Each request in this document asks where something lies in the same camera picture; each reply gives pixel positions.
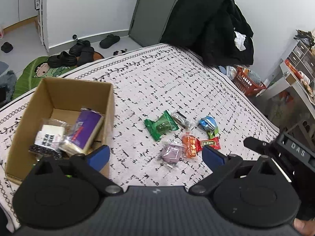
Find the human hand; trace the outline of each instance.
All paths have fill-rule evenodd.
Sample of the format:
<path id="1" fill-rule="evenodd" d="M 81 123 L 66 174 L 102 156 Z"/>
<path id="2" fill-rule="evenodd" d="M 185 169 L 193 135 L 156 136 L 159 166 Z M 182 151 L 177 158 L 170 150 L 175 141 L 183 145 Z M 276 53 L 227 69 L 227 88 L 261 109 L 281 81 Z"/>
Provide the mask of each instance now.
<path id="1" fill-rule="evenodd" d="M 303 236 L 315 235 L 315 221 L 302 221 L 300 219 L 294 219 L 294 228 Z"/>

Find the red candy wrapper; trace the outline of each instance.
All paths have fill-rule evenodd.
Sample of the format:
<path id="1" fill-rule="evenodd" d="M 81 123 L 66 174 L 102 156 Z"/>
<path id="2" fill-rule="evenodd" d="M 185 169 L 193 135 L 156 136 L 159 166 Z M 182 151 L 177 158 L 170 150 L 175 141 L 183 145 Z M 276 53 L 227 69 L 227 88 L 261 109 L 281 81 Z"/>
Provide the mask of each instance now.
<path id="1" fill-rule="evenodd" d="M 213 149 L 216 149 L 216 150 L 221 149 L 221 146 L 219 143 L 219 138 L 217 136 L 214 137 L 213 139 L 201 140 L 200 145 L 201 145 L 201 148 L 208 145 L 208 146 L 211 146 Z"/>
<path id="2" fill-rule="evenodd" d="M 185 158 L 196 157 L 197 152 L 202 150 L 200 141 L 192 135 L 184 134 L 182 136 L 182 142 L 186 146 L 183 153 L 183 157 Z"/>

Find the ridged black surface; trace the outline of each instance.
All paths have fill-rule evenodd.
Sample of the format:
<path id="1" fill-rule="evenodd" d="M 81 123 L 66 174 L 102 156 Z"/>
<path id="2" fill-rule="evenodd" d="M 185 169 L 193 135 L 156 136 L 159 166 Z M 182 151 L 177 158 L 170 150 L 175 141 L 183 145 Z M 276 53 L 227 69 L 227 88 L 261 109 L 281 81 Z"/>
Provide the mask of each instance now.
<path id="1" fill-rule="evenodd" d="M 270 230 L 236 226 L 217 214 L 204 197 L 189 195 L 184 187 L 129 187 L 106 198 L 97 212 L 82 223 L 56 231 L 22 227 L 15 235 L 154 236 L 154 235 L 299 235 L 286 225 Z"/>

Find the gray door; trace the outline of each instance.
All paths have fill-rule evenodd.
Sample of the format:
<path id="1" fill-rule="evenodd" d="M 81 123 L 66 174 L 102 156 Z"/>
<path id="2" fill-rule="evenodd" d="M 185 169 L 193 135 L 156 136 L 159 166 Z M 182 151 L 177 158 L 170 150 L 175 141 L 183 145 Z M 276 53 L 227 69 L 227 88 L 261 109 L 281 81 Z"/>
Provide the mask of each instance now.
<path id="1" fill-rule="evenodd" d="M 129 36 L 143 47 L 159 43 L 175 0 L 138 0 Z"/>

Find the drawer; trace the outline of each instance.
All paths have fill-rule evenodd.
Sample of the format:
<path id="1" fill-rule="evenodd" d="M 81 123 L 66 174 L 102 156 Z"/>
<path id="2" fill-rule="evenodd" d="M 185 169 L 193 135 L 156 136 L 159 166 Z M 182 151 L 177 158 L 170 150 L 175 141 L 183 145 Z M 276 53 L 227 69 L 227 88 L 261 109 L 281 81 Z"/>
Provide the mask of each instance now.
<path id="1" fill-rule="evenodd" d="M 293 61 L 293 66 L 297 65 L 300 62 L 299 57 L 294 52 L 291 52 L 289 58 L 291 59 L 291 61 Z"/>
<path id="2" fill-rule="evenodd" d="M 297 44 L 297 46 L 299 47 L 299 49 L 305 54 L 308 51 L 308 48 L 306 48 L 306 46 L 299 41 L 299 43 Z"/>
<path id="3" fill-rule="evenodd" d="M 297 64 L 296 69 L 298 71 L 302 71 L 310 79 L 310 82 L 313 81 L 314 76 L 311 75 L 311 73 L 305 68 L 305 66 L 302 62 Z"/>
<path id="4" fill-rule="evenodd" d="M 312 73 L 312 75 L 315 76 L 315 59 L 310 51 L 307 51 L 307 53 L 304 55 L 304 57 L 302 58 L 302 62 Z"/>
<path id="5" fill-rule="evenodd" d="M 299 58 L 303 57 L 304 55 L 304 53 L 299 49 L 298 46 L 296 46 L 293 51 Z"/>

